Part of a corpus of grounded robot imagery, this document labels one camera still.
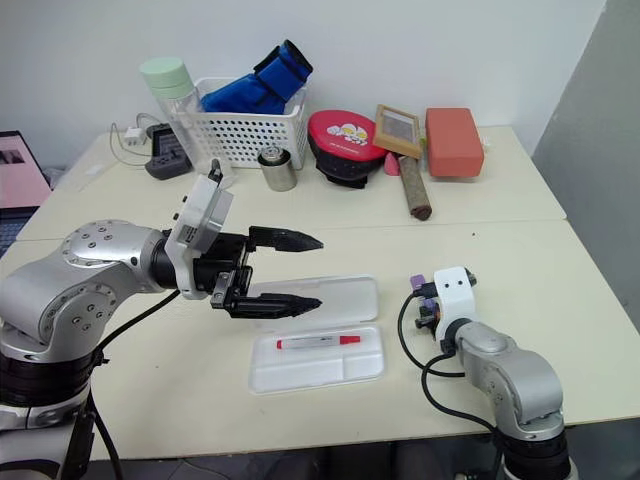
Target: laptop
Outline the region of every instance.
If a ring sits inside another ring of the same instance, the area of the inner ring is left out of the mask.
[[[20,132],[0,132],[0,257],[50,193]]]

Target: charger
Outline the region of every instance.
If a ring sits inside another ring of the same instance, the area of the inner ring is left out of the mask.
[[[129,147],[144,145],[147,135],[142,128],[129,127],[124,134],[124,143]]]

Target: black cable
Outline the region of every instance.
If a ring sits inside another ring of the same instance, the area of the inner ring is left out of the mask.
[[[429,391],[427,376],[429,375],[429,373],[431,373],[430,368],[438,362],[455,357],[455,355],[456,355],[456,352],[443,353],[442,355],[438,355],[437,357],[434,357],[427,362],[427,364],[422,369],[422,375],[420,377],[422,390],[424,391],[424,394],[427,397],[427,400],[429,400],[429,403],[431,403],[431,405],[433,405],[434,408],[436,408],[437,410],[440,410],[442,413],[446,413],[447,415],[451,415],[453,417],[458,417],[464,420],[475,422],[478,425],[481,425],[487,430],[489,430],[489,432],[491,433],[493,444],[496,448],[496,456],[494,458],[493,466],[491,468],[491,478],[497,479],[498,473],[500,470],[500,463],[502,460],[502,447],[500,445],[500,432],[498,431],[498,429],[483,418],[477,417],[470,413],[460,412],[459,410],[454,410],[452,408],[445,407],[444,405],[439,403],[435,398],[433,398],[433,395],[431,395],[431,392]]]
[[[402,308],[400,308],[400,313],[398,314],[398,338],[400,339],[400,345],[402,346],[402,350],[404,350],[404,353],[407,355],[407,357],[409,357],[409,360],[411,360],[413,364],[416,367],[418,367],[420,370],[423,370],[425,366],[422,363],[420,363],[418,359],[414,357],[413,354],[409,351],[409,347],[407,347],[407,343],[404,340],[404,332],[402,331],[402,321],[404,319],[404,314],[407,311],[407,307],[409,306],[409,303],[411,303],[411,300],[419,296],[420,295],[417,292],[412,292],[411,295],[409,295],[407,299],[404,301],[404,303],[402,304]],[[445,377],[445,378],[464,377],[464,372],[440,372],[438,370],[429,369],[429,373],[432,375],[436,375],[438,377]]]
[[[158,303],[156,303],[153,307],[145,310],[144,312],[142,312],[140,315],[138,315],[135,318],[132,318],[131,320],[129,320],[127,323],[125,323],[124,325],[119,326],[118,328],[116,328],[113,332],[111,332],[107,338],[105,338],[103,341],[101,341],[98,346],[96,347],[96,350],[101,351],[104,350],[105,347],[107,345],[109,345],[111,342],[113,342],[116,338],[118,338],[120,335],[122,335],[124,332],[126,332],[127,330],[129,330],[131,327],[133,327],[135,324],[137,324],[138,322],[141,322],[142,320],[144,320],[145,318],[147,318],[149,315],[152,315],[154,313],[156,313],[158,310],[160,310],[162,307],[164,307],[166,304],[168,304],[169,302],[171,302],[173,299],[175,299],[178,295],[180,295],[180,291],[179,290],[174,290],[173,292],[171,292],[171,294],[167,295],[166,297],[164,297],[161,301],[159,301]]]
[[[103,358],[102,351],[105,349],[107,345],[109,345],[111,342],[113,342],[116,338],[118,338],[124,332],[129,330],[131,327],[133,327],[137,323],[147,318],[149,315],[152,315],[158,310],[160,310],[162,307],[164,307],[166,304],[168,304],[174,298],[176,298],[179,294],[180,294],[179,290],[175,290],[171,292],[161,301],[156,303],[153,307],[148,308],[147,310],[142,312],[140,315],[136,316],[135,318],[132,318],[124,325],[121,325],[120,327],[116,328],[113,332],[111,332],[107,336],[107,338],[105,338],[102,342],[100,342],[98,346],[95,348],[94,354],[96,355],[96,358],[99,358],[102,361],[102,358]],[[116,450],[116,446],[113,443],[111,436],[109,435],[107,426],[105,425],[104,421],[102,421],[102,417],[100,417],[100,413],[98,413],[98,408],[96,407],[96,404],[93,400],[93,394],[91,393],[91,390],[89,390],[89,396],[87,397],[87,406],[89,410],[91,410],[96,416],[95,424],[96,424],[96,427],[98,428],[98,432],[100,433],[100,436],[102,437],[102,441],[107,447],[107,452],[109,452],[109,459],[111,460],[111,465],[113,466],[113,473],[116,476],[116,480],[124,480],[124,475],[122,473],[122,464],[120,463],[120,457],[118,456],[118,451]]]
[[[191,463],[186,458],[182,459],[182,464],[183,465],[187,465],[188,467],[193,468],[194,470],[199,470],[201,472],[210,473],[210,474],[215,475],[217,477],[223,478],[224,480],[231,480],[230,476],[225,475],[222,472],[218,472],[217,470],[213,470],[212,468],[201,467],[200,465],[196,465],[195,463]]]
[[[116,480],[124,480],[124,474],[122,473],[122,464],[120,463],[118,451],[116,450],[116,446],[111,439],[111,435],[109,435],[107,426],[102,421],[102,417],[98,412],[98,408],[96,407],[96,404],[93,400],[93,394],[91,393],[91,390],[89,390],[89,396],[87,397],[87,407],[95,414],[96,427],[98,428],[98,432],[100,432],[100,436],[102,437],[102,441],[104,442],[105,447],[107,447],[107,452],[109,453],[109,459],[111,460],[111,466],[113,467],[113,473],[116,476]]]
[[[493,467],[491,467],[490,478],[497,480],[498,474],[500,473],[500,465],[502,464],[502,446],[500,445],[499,439],[495,436],[493,444],[496,447],[496,456],[493,458]]]
[[[427,364],[422,369],[422,376],[420,378],[420,381],[422,383],[422,390],[424,391],[424,394],[427,397],[427,400],[429,400],[429,403],[431,403],[431,405],[433,405],[435,408],[440,410],[442,413],[446,413],[447,415],[451,415],[454,417],[469,420],[471,422],[475,422],[479,425],[482,425],[484,428],[486,428],[492,434],[495,435],[497,432],[496,428],[493,425],[491,425],[489,422],[487,422],[485,419],[476,417],[475,415],[471,415],[470,413],[460,412],[458,410],[453,410],[452,408],[445,407],[444,405],[439,403],[435,398],[433,398],[433,395],[431,395],[431,392],[429,391],[429,385],[427,384],[427,375],[431,373],[429,369],[436,363],[455,357],[455,355],[456,355],[455,352],[443,353],[442,355],[438,355],[437,357],[434,357],[427,362]]]

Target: black power strip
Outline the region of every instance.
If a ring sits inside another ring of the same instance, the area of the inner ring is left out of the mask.
[[[177,177],[191,170],[191,161],[167,123],[147,128],[151,138],[151,160],[144,168],[158,180]]]

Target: purple connector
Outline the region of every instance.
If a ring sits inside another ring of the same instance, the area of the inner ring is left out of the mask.
[[[427,280],[424,278],[424,275],[418,274],[409,277],[409,282],[411,283],[411,289],[413,291],[418,290],[422,285],[427,283]],[[421,307],[427,307],[429,310],[435,311],[436,302],[433,299],[423,298],[420,300]]]

